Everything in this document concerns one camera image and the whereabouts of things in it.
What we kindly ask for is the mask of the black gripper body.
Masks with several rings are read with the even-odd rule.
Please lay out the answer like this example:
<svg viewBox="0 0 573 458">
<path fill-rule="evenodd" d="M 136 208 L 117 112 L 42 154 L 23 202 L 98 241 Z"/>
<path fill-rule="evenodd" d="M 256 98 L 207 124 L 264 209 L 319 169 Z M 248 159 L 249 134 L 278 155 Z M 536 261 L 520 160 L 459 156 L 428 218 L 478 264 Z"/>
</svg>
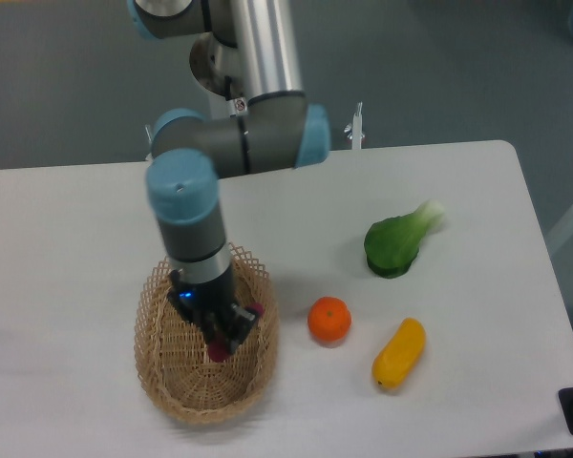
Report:
<svg viewBox="0 0 573 458">
<path fill-rule="evenodd" d="M 204 283 L 187 283 L 176 269 L 169 273 L 168 279 L 171 286 L 167 299 L 184 321 L 201 329 L 202 313 L 212 312 L 217 327 L 221 331 L 226 330 L 232 305 L 237 305 L 232 267 L 228 267 L 216 279 Z"/>
</svg>

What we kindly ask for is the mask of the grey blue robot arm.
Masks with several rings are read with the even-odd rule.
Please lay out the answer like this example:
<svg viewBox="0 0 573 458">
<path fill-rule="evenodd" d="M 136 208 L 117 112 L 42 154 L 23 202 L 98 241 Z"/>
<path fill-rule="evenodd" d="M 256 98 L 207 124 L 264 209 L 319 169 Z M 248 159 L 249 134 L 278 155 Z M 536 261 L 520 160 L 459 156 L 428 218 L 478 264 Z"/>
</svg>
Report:
<svg viewBox="0 0 573 458">
<path fill-rule="evenodd" d="M 203 55 L 191 57 L 191 68 L 205 72 L 212 93 L 245 104 L 214 120 L 186 109 L 163 114 L 150 134 L 145 178 L 172 267 L 168 301 L 221 362 L 263 309 L 236 300 L 219 182 L 324 161 L 327 112 L 305 96 L 288 2 L 132 1 L 128 11 L 144 36 L 196 35 Z"/>
</svg>

